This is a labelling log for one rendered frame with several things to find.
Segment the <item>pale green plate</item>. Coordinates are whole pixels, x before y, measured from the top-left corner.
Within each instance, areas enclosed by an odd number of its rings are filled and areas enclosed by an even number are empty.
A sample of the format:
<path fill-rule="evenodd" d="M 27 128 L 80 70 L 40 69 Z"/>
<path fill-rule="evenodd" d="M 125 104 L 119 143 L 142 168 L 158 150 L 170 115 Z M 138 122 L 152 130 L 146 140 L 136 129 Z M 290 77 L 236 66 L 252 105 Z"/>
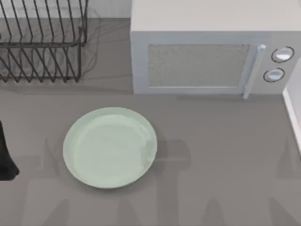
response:
<path fill-rule="evenodd" d="M 105 107 L 78 118 L 63 141 L 63 161 L 80 182 L 115 189 L 136 182 L 155 161 L 158 139 L 152 124 L 127 108 Z"/>

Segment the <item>small microwave knob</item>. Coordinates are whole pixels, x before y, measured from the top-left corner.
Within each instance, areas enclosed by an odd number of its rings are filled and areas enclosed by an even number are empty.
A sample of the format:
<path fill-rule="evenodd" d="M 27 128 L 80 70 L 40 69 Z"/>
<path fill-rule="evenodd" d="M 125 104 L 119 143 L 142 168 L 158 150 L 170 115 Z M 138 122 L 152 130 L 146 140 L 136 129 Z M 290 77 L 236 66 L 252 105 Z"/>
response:
<path fill-rule="evenodd" d="M 281 80 L 285 75 L 285 71 L 282 68 L 276 68 L 268 70 L 264 73 L 263 79 L 266 82 L 277 82 Z"/>

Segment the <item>pale microwave oven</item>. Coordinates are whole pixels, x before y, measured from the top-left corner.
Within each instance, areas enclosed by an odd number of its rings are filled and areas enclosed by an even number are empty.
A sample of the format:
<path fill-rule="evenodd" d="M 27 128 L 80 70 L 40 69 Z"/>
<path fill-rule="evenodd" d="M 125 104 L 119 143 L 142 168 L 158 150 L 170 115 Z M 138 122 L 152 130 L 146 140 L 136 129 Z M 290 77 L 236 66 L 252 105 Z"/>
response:
<path fill-rule="evenodd" d="M 131 31 L 262 32 L 270 35 L 250 95 L 283 93 L 301 59 L 301 0 L 132 0 Z M 274 50 L 292 47 L 283 63 Z M 284 77 L 266 82 L 266 71 L 282 68 Z"/>

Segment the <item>large microwave knob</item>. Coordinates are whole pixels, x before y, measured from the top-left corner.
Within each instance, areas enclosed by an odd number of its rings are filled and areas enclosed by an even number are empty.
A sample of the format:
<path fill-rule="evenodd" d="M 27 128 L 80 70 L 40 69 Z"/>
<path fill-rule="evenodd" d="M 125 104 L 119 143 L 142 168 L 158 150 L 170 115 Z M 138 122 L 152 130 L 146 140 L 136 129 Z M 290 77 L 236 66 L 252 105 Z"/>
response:
<path fill-rule="evenodd" d="M 273 51 L 271 59 L 275 63 L 283 63 L 290 60 L 294 56 L 294 49 L 292 47 L 283 47 Z"/>

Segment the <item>microwave door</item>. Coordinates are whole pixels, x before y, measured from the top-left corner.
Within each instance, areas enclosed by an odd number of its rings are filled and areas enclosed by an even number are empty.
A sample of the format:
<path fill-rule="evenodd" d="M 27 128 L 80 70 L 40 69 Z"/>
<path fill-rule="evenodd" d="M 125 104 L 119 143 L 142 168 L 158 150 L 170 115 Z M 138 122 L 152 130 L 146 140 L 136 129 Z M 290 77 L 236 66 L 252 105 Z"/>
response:
<path fill-rule="evenodd" d="M 136 94 L 241 95 L 262 32 L 131 31 Z"/>

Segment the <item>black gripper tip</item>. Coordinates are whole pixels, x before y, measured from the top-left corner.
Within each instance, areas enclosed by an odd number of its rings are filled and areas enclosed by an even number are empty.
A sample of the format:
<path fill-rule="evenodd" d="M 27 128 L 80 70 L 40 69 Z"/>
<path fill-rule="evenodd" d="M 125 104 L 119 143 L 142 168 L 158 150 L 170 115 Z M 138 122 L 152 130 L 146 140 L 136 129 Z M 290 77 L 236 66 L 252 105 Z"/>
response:
<path fill-rule="evenodd" d="M 0 120 L 0 181 L 12 181 L 19 173 L 19 168 L 9 154 L 3 125 Z"/>

